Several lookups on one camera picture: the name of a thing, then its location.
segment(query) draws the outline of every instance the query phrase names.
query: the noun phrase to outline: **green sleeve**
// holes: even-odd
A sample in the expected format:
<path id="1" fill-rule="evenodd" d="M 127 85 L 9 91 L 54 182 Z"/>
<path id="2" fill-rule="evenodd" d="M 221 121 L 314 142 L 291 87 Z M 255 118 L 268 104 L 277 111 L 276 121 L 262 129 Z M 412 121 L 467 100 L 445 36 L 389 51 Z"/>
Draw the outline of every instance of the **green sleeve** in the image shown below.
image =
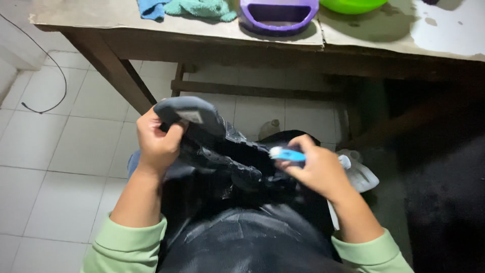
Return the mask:
<path id="1" fill-rule="evenodd" d="M 365 273 L 413 273 L 406 263 L 391 234 L 385 229 L 384 234 L 370 242 L 351 244 L 332 236 L 335 246 L 345 264 Z"/>
<path id="2" fill-rule="evenodd" d="M 81 273 L 155 272 L 166 227 L 163 215 L 157 225 L 143 228 L 121 226 L 108 217 L 84 258 Z"/>

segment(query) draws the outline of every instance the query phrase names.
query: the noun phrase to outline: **table top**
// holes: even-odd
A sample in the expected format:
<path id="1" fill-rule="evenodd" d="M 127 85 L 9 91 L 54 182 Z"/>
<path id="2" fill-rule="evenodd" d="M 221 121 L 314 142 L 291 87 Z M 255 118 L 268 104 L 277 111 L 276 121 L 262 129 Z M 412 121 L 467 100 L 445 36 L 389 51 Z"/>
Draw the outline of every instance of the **table top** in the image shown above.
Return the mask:
<path id="1" fill-rule="evenodd" d="M 136 0 L 32 0 L 30 22 L 89 28 L 133 28 L 208 38 L 277 43 L 302 50 L 359 46 L 400 53 L 485 62 L 485 1 L 389 0 L 372 12 L 348 16 L 320 7 L 308 30 L 293 37 L 247 32 L 237 20 L 214 23 L 166 16 L 164 22 L 141 19 Z"/>

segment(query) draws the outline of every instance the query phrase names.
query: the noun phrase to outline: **green plastic basin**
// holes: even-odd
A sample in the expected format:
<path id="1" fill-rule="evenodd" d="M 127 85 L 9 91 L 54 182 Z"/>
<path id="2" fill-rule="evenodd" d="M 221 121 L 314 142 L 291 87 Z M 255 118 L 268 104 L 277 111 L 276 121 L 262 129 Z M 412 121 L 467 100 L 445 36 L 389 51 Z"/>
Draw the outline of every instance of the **green plastic basin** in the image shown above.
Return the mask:
<path id="1" fill-rule="evenodd" d="M 361 14 L 376 9 L 388 0 L 320 0 L 320 4 L 343 14 Z"/>

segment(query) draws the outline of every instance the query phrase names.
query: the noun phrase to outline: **electrical wire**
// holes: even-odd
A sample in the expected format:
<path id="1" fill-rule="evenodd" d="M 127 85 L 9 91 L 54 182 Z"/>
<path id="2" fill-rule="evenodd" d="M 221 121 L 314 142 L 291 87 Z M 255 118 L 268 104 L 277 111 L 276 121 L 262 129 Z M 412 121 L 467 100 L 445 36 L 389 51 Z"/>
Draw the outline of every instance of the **electrical wire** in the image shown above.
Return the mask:
<path id="1" fill-rule="evenodd" d="M 54 105 L 52 108 L 49 108 L 45 111 L 35 111 L 33 109 L 31 109 L 30 107 L 28 107 L 24 102 L 22 102 L 21 104 L 31 110 L 32 112 L 35 112 L 35 113 L 39 113 L 39 114 L 43 114 L 45 112 L 48 112 L 54 108 L 56 108 L 57 106 L 59 106 L 61 104 L 61 102 L 63 102 L 63 100 L 65 99 L 66 95 L 67 95 L 67 80 L 65 79 L 65 75 L 64 75 L 64 72 L 62 71 L 61 67 L 57 64 L 57 62 L 49 55 L 49 53 L 47 53 L 47 51 L 45 51 L 39 44 L 37 44 L 37 42 L 32 38 L 30 37 L 30 35 L 28 35 L 25 31 L 23 31 L 23 29 L 21 29 L 19 26 L 15 25 L 12 21 L 10 21 L 9 19 L 7 19 L 5 16 L 3 16 L 3 14 L 0 13 L 0 16 L 5 19 L 7 22 L 11 23 L 14 27 L 18 28 L 20 31 L 22 31 L 25 35 L 27 35 L 28 38 L 30 38 L 30 40 L 32 40 L 32 42 L 34 42 L 45 54 L 47 54 L 47 56 L 49 56 L 49 58 L 51 58 L 51 60 L 57 65 L 57 67 L 59 68 L 59 70 L 61 71 L 61 74 L 62 74 L 62 77 L 64 77 L 64 96 L 62 97 L 62 99 L 56 104 Z"/>

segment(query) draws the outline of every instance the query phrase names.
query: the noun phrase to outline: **purple plastic basin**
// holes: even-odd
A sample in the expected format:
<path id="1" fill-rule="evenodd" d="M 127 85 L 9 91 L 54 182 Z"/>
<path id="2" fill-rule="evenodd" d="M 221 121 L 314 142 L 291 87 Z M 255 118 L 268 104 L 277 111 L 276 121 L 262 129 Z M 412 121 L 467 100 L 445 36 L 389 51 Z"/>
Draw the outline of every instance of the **purple plastic basin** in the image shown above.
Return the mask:
<path id="1" fill-rule="evenodd" d="M 266 36 L 292 36 L 308 28 L 318 0 L 241 0 L 239 23 Z"/>

